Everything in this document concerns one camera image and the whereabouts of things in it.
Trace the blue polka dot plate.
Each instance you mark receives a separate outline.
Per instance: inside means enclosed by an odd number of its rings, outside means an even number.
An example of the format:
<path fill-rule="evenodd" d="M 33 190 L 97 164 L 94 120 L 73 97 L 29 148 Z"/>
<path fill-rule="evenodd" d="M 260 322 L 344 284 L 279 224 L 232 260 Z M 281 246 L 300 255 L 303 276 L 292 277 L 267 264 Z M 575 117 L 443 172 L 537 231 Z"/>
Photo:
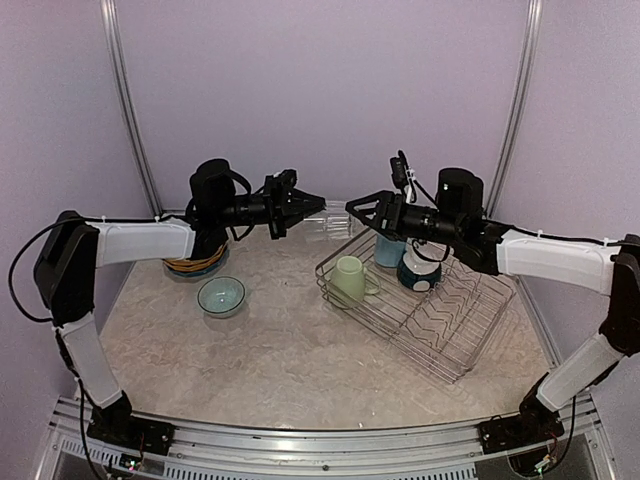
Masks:
<path fill-rule="evenodd" d="M 228 257 L 229 251 L 226 250 L 215 262 L 210 263 L 209 265 L 199 266 L 191 270 L 180 270 L 167 262 L 163 262 L 163 266 L 169 274 L 179 278 L 198 278 L 219 270 L 226 263 Z"/>

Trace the pale striped bowl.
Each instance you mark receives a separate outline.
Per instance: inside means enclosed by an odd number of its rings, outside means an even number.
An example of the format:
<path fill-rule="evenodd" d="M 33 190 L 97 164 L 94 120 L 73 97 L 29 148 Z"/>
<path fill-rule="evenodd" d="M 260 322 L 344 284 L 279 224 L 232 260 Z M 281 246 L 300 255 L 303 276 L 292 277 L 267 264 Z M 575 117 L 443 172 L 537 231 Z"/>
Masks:
<path fill-rule="evenodd" d="M 215 277 L 199 289 L 197 303 L 207 315 L 225 319 L 240 311 L 246 294 L 246 287 L 240 280 L 229 276 Z"/>

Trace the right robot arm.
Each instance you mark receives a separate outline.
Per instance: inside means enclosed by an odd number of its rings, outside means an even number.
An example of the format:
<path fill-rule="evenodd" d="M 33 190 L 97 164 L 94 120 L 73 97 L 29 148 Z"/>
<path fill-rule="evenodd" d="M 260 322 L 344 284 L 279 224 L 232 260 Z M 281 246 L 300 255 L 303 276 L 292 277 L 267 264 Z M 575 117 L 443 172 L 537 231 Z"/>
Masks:
<path fill-rule="evenodd" d="M 498 276 L 531 276 L 593 290 L 609 299 L 598 331 L 530 390 L 511 433 L 523 444 L 546 432 L 572 397 L 599 383 L 639 352 L 639 238 L 572 239 L 533 233 L 491 220 L 482 208 L 483 182 L 461 168 L 438 174 L 434 207 L 404 195 L 407 174 L 392 174 L 395 190 L 351 200 L 349 214 L 390 240 L 424 240 L 449 247 L 471 270 Z"/>

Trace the dark teal white bowl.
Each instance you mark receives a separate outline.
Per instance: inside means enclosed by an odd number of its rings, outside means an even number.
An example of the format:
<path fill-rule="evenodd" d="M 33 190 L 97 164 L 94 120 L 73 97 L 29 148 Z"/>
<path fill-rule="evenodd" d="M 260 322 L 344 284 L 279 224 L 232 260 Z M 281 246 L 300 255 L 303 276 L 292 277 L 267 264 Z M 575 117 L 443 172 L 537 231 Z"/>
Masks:
<path fill-rule="evenodd" d="M 420 259 L 413 251 L 405 251 L 399 261 L 396 277 L 400 284 L 414 292 L 433 289 L 442 278 L 442 264 Z"/>

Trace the yellow polka dot plate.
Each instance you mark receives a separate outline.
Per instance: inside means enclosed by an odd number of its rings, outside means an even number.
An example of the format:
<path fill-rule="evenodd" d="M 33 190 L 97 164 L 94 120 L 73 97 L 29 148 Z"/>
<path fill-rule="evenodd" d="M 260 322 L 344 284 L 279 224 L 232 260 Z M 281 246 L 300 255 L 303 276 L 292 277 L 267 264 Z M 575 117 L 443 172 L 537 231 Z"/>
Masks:
<path fill-rule="evenodd" d="M 225 250 L 221 250 L 220 252 L 217 252 L 216 254 L 214 254 L 209 258 L 201 259 L 201 260 L 164 259 L 163 262 L 167 262 L 180 270 L 182 269 L 191 270 L 191 269 L 195 269 L 196 267 L 209 265 L 210 263 L 215 262 L 224 252 Z"/>

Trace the light green cup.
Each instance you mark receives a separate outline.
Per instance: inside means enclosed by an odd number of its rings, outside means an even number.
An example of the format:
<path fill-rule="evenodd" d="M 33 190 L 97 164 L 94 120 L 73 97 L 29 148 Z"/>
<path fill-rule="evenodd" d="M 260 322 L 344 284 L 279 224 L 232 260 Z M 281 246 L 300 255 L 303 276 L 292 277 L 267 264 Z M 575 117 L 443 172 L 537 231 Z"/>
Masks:
<path fill-rule="evenodd" d="M 358 306 L 366 296 L 378 294 L 380 282 L 359 258 L 342 256 L 330 274 L 328 291 L 335 306 L 349 309 Z"/>

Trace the clear glass cup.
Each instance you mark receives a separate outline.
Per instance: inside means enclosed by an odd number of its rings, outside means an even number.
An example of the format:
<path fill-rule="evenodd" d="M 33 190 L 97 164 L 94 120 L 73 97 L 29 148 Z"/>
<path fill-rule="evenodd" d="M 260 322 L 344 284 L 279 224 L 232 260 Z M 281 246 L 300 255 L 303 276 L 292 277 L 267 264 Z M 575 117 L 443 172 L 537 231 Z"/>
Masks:
<path fill-rule="evenodd" d="M 328 200 L 322 211 L 303 221 L 305 235 L 317 241 L 349 239 L 353 235 L 353 227 L 346 203 L 338 200 Z"/>

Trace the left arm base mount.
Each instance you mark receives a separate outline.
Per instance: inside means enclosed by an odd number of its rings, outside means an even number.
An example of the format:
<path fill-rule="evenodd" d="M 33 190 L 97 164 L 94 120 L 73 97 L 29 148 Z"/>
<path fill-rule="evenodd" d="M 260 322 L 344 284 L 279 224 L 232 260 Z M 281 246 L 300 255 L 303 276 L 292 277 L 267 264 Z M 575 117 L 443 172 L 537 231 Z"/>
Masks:
<path fill-rule="evenodd" d="M 123 426 L 107 427 L 93 420 L 87 435 L 107 444 L 167 456 L 174 438 L 175 426 L 162 421 L 130 417 Z"/>

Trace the light blue cup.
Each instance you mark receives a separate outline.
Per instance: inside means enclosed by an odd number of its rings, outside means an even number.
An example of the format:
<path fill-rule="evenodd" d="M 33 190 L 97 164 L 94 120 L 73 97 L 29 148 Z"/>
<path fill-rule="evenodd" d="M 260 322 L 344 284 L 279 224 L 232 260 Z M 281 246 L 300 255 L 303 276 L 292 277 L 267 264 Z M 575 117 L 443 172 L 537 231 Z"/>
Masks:
<path fill-rule="evenodd" d="M 374 248 L 374 261 L 383 268 L 396 268 L 406 250 L 405 241 L 392 241 L 378 234 Z"/>

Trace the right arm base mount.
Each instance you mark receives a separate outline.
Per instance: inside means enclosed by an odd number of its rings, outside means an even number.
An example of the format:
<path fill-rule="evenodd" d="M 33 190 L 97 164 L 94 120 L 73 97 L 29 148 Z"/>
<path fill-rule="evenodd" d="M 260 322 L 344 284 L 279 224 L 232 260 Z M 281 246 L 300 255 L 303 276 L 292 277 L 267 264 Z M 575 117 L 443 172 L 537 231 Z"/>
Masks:
<path fill-rule="evenodd" d="M 520 414 L 507 417 L 492 417 L 477 425 L 481 448 L 484 454 L 518 449 L 561 437 L 565 433 L 558 416 L 540 423 L 533 417 Z"/>

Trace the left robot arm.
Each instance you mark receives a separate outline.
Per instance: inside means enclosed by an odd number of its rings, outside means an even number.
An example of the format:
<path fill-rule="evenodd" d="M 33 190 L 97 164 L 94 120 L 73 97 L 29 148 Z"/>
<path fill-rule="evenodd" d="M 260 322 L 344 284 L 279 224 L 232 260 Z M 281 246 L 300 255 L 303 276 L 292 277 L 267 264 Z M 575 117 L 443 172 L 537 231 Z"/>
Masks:
<path fill-rule="evenodd" d="M 202 163 L 191 175 L 191 198 L 182 215 L 158 219 L 93 219 L 62 212 L 41 230 L 46 241 L 33 269 L 34 281 L 61 355 L 93 409 L 94 423 L 121 445 L 133 443 L 140 424 L 119 386 L 95 322 L 95 276 L 99 268 L 146 260 L 201 261 L 228 239 L 239 241 L 258 225 L 271 238 L 322 211 L 323 197 L 296 186 L 285 169 L 253 190 L 223 159 Z"/>

